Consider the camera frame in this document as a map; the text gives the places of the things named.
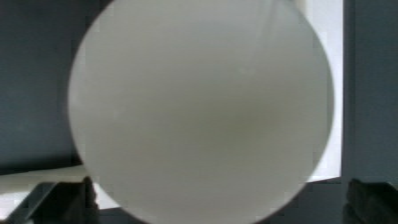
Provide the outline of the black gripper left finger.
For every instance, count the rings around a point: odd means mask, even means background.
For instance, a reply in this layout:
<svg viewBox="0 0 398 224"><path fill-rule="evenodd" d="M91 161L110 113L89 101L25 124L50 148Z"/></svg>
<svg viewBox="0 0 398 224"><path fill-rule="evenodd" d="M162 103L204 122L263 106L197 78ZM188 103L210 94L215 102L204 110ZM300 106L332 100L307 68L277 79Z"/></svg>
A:
<svg viewBox="0 0 398 224"><path fill-rule="evenodd" d="M0 224L100 224L91 178L39 183Z"/></svg>

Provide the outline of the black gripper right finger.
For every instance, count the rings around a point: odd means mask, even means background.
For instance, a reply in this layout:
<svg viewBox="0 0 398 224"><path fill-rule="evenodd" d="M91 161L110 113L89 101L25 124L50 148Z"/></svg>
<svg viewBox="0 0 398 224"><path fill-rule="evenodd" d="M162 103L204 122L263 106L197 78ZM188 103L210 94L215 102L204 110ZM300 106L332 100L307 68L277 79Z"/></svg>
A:
<svg viewBox="0 0 398 224"><path fill-rule="evenodd" d="M389 183L350 181L347 224L398 224L398 190Z"/></svg>

